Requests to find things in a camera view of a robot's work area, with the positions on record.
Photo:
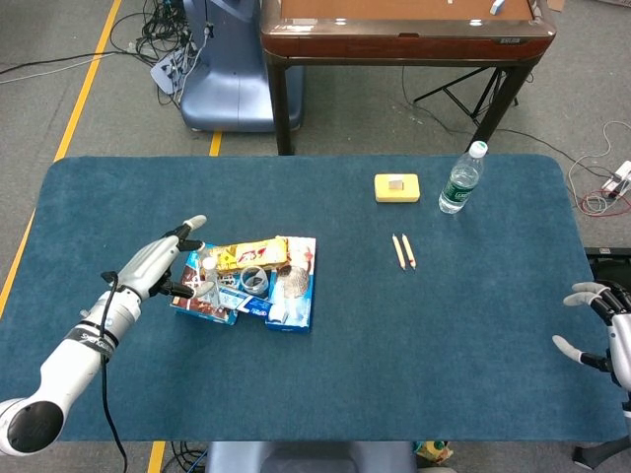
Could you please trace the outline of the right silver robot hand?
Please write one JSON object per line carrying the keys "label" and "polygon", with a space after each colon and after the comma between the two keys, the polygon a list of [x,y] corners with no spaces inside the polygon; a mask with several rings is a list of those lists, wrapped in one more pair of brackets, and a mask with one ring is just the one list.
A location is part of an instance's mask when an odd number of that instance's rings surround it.
{"label": "right silver robot hand", "polygon": [[608,355],[581,351],[560,335],[552,337],[553,343],[569,359],[609,372],[617,385],[630,391],[630,291],[612,281],[576,283],[572,291],[563,304],[588,305],[600,317],[607,330]]}

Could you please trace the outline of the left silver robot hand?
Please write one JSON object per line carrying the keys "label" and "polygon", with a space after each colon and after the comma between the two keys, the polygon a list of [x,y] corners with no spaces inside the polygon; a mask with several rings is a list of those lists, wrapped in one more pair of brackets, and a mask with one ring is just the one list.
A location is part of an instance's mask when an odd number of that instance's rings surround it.
{"label": "left silver robot hand", "polygon": [[156,294],[185,299],[197,297],[194,289],[171,280],[171,266],[181,253],[203,247],[201,240],[188,239],[188,236],[206,221],[204,215],[191,217],[142,247],[117,273],[117,286],[133,291],[142,302]]}

